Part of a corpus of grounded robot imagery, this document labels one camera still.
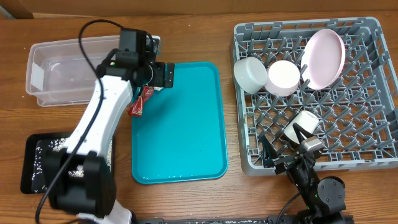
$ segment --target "wooden table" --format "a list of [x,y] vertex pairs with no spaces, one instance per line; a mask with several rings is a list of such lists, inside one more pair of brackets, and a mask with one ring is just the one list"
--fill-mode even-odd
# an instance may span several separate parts
[[[277,215],[297,193],[286,176],[249,177],[240,165],[234,86],[229,61],[233,27],[240,22],[287,21],[334,17],[374,16],[381,22],[393,64],[398,68],[398,11],[304,12],[223,16],[112,17],[126,27],[143,29],[164,41],[159,60],[208,60],[220,71],[224,119],[228,138],[229,168],[218,180],[177,184],[141,185],[131,175],[131,122],[124,113],[116,130],[118,200],[139,218],[238,218]],[[90,19],[0,21],[0,223],[33,223],[41,195],[19,190],[25,142],[34,133],[73,131],[85,105],[41,108],[25,92],[25,71],[30,46],[38,42],[77,38]],[[108,24],[90,27],[85,36],[114,35]],[[397,170],[363,172],[327,171],[346,183],[345,214],[356,223],[397,223]],[[287,213],[305,206],[296,200]],[[72,217],[45,204],[43,223],[60,223]]]

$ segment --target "dish rack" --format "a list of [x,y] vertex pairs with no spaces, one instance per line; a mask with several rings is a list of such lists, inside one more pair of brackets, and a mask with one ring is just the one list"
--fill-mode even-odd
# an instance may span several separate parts
[[273,144],[281,157],[292,154],[284,137],[286,125],[302,110],[320,119],[314,134],[325,149],[315,170],[365,170],[398,167],[398,89],[380,23],[373,17],[307,21],[252,22],[234,28],[232,67],[237,60],[256,57],[268,67],[289,60],[300,69],[311,36],[331,29],[346,48],[343,71],[322,90],[300,80],[293,95],[278,97],[259,90],[244,92],[235,83],[242,170],[247,175],[275,175],[262,165],[260,137]]

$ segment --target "teal tray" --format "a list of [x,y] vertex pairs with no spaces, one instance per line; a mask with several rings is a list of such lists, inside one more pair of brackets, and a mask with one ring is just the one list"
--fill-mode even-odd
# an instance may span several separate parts
[[142,184],[222,177],[228,156],[217,67],[175,64],[173,88],[155,91],[131,134],[132,175]]

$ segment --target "tray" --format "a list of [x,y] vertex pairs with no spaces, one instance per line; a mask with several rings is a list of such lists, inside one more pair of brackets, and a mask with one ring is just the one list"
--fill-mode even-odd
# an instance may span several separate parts
[[274,175],[264,167],[258,140],[265,135],[281,153],[292,153],[282,137],[284,128],[301,110],[320,118],[315,134],[326,149],[315,170],[383,169],[398,167],[397,77],[380,23],[373,17],[238,24],[231,44],[232,66],[256,57],[268,67],[290,60],[300,67],[304,48],[320,29],[334,30],[343,39],[346,60],[342,74],[331,86],[311,90],[300,81],[288,97],[274,97],[264,89],[245,93],[235,82],[238,133],[243,172]]
[[132,119],[132,175],[142,184],[219,178],[228,168],[218,69],[175,64],[174,86],[155,91]]

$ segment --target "cup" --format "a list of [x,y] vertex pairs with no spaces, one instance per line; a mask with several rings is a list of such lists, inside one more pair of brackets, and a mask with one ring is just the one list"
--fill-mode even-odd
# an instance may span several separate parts
[[239,86],[250,94],[257,93],[267,83],[267,70],[254,57],[238,60],[234,64],[234,76]]
[[284,134],[293,142],[299,143],[297,139],[296,132],[294,131],[293,124],[297,123],[300,125],[304,130],[308,131],[309,133],[313,133],[314,130],[317,128],[319,119],[318,117],[309,112],[309,111],[301,111],[285,128]]
[[292,62],[277,61],[267,69],[267,74],[265,88],[275,96],[289,96],[299,85],[300,71]]

